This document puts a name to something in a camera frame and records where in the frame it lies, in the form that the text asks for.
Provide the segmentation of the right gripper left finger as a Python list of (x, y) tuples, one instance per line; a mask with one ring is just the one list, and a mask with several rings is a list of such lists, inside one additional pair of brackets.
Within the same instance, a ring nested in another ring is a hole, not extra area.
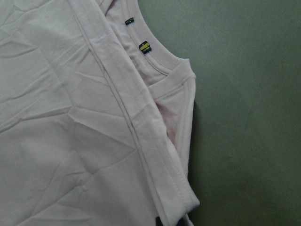
[(156, 226), (164, 226), (160, 217), (156, 217), (155, 218), (155, 223), (156, 223)]

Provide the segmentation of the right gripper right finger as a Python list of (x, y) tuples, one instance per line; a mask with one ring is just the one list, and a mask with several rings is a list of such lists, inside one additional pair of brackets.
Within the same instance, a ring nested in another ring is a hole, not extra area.
[(186, 220), (184, 218), (179, 219), (176, 226), (187, 226)]

